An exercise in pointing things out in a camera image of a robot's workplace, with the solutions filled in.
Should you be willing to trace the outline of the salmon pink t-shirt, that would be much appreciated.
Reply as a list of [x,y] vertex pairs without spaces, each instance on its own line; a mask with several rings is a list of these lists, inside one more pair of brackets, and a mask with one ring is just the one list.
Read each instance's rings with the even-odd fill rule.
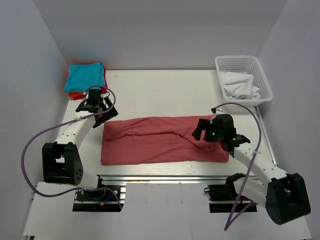
[[104,124],[103,166],[171,162],[226,163],[229,154],[217,142],[192,136],[200,116],[153,116]]

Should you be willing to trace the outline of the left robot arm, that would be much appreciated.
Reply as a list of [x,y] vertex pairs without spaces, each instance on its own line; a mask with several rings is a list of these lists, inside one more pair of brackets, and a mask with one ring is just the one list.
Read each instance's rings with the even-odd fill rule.
[[118,115],[115,103],[104,91],[89,89],[85,100],[75,110],[73,120],[53,143],[42,147],[43,180],[46,183],[66,184],[88,189],[94,199],[105,196],[106,187],[99,176],[84,170],[79,148],[91,129],[95,129]]

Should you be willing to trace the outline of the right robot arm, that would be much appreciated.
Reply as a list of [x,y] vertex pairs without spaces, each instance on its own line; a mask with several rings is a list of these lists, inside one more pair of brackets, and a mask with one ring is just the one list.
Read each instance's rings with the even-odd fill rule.
[[244,173],[226,178],[223,185],[209,185],[205,192],[211,201],[231,200],[235,204],[242,198],[265,208],[271,220],[283,225],[311,213],[311,206],[303,177],[289,174],[258,153],[244,135],[238,134],[229,114],[212,119],[199,119],[192,133],[195,140],[219,143],[235,160],[244,164],[257,177],[249,179]]

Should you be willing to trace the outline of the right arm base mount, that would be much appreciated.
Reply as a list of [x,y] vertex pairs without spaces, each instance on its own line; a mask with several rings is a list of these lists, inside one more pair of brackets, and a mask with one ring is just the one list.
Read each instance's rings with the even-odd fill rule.
[[236,173],[226,178],[224,184],[211,184],[203,189],[209,196],[209,212],[230,213],[236,203],[237,193],[234,182],[245,177],[244,173]]

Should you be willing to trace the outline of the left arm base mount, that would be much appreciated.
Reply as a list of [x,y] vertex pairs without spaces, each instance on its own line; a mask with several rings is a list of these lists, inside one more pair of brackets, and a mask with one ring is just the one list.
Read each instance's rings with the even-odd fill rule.
[[98,190],[77,190],[73,212],[118,213],[125,202],[126,184],[100,176]]

